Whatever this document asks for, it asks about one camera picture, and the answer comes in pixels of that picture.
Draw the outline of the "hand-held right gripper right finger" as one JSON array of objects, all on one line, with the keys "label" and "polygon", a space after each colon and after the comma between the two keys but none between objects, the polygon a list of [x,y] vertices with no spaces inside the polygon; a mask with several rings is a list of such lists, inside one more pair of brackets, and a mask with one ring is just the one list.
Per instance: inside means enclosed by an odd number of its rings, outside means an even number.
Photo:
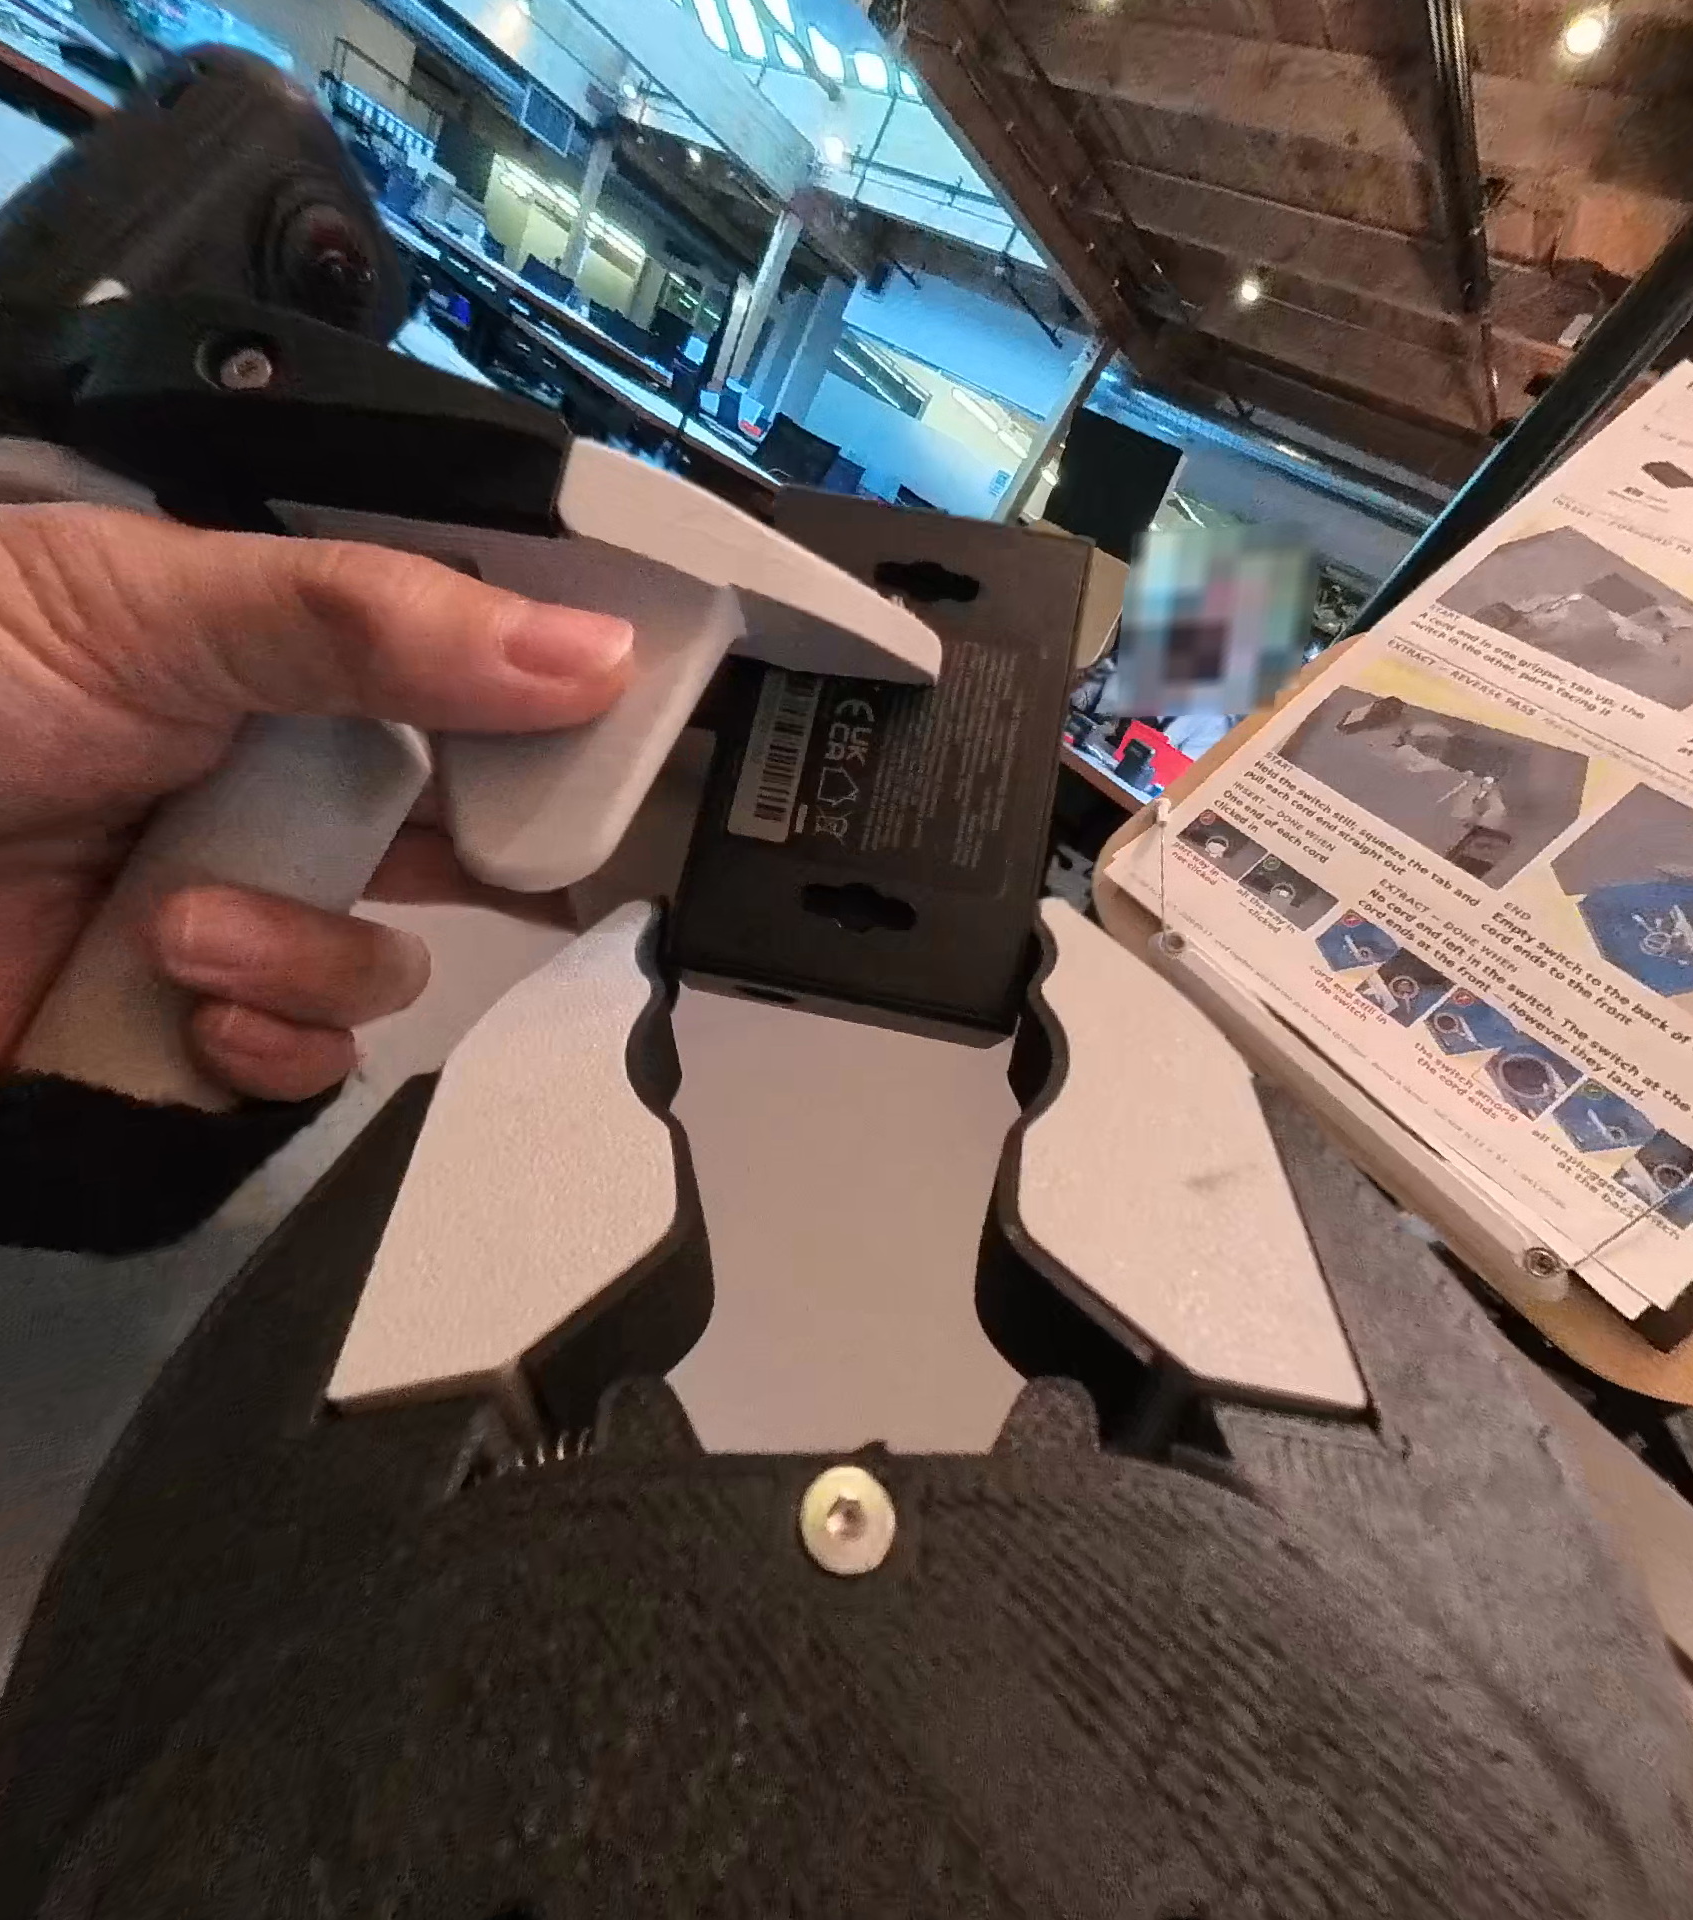
[{"label": "hand-held right gripper right finger", "polygon": [[1371,1389],[1253,1070],[1072,905],[1040,902],[977,1262],[982,1331],[1133,1457],[1222,1449],[1218,1408],[1364,1424]]}]

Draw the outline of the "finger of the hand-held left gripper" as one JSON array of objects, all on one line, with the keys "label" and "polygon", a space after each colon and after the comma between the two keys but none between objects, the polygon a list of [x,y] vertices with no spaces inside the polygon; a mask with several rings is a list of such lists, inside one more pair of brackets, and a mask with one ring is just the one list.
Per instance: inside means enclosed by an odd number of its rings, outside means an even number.
[{"label": "finger of the hand-held left gripper", "polygon": [[734,651],[747,660],[908,688],[939,682],[943,644],[923,618],[691,480],[575,440],[555,506],[572,537],[734,589],[745,616]]},{"label": "finger of the hand-held left gripper", "polygon": [[295,536],[415,554],[517,597],[619,618],[628,679],[596,719],[560,732],[442,732],[434,779],[462,863],[514,893],[553,893],[617,851],[714,673],[745,630],[732,588],[711,588],[608,543],[272,502]]}]

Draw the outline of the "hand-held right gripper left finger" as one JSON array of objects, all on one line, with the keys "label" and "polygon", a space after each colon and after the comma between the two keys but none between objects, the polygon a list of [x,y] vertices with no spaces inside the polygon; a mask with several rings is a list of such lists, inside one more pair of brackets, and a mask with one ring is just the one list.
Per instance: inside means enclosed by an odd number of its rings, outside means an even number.
[{"label": "hand-held right gripper left finger", "polygon": [[664,905],[624,904],[451,1047],[336,1349],[336,1416],[469,1399],[521,1448],[572,1448],[707,1331],[664,943]]}]

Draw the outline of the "black ethernet switch box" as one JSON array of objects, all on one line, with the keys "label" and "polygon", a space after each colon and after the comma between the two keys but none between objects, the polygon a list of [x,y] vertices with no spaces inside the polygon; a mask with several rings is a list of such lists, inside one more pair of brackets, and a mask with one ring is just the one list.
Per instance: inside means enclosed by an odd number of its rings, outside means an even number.
[{"label": "black ethernet switch box", "polygon": [[789,487],[775,523],[914,611],[934,684],[745,663],[667,907],[686,986],[948,1043],[1010,1038],[1098,549]]}]

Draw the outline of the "person's left hand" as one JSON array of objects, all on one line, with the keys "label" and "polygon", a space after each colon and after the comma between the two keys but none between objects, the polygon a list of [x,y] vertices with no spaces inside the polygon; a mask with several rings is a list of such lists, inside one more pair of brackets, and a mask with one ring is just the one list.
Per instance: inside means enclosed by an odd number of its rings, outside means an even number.
[{"label": "person's left hand", "polygon": [[250,716],[565,729],[633,649],[619,618],[395,549],[0,506],[0,1070],[139,819]]}]

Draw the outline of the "printed instruction sheets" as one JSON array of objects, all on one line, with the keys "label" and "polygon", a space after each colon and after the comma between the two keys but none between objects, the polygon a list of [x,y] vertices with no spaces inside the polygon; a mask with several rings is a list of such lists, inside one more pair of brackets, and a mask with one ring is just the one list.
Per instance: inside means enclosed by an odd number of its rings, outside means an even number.
[{"label": "printed instruction sheets", "polygon": [[1693,364],[1109,861],[1659,1349],[1693,1334]]}]

